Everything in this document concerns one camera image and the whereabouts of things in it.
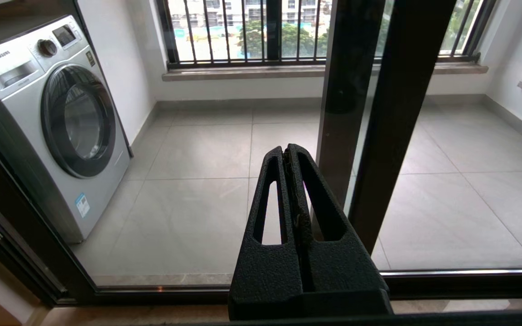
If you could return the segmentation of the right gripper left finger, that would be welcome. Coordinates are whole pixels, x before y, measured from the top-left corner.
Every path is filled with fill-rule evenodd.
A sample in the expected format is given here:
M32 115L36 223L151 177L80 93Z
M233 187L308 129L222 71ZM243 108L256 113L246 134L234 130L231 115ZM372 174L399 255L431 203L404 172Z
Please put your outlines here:
M262 238L273 183L277 187L281 244L266 245ZM232 290L270 290L276 285L283 290L302 288L284 155L280 146L267 152L263 158L232 278Z

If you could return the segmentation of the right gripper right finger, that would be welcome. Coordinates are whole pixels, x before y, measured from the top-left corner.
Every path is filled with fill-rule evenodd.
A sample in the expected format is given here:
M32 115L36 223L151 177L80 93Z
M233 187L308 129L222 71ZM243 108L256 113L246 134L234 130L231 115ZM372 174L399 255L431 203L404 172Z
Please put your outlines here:
M288 146L290 211L305 289L387 291L370 254L309 152Z

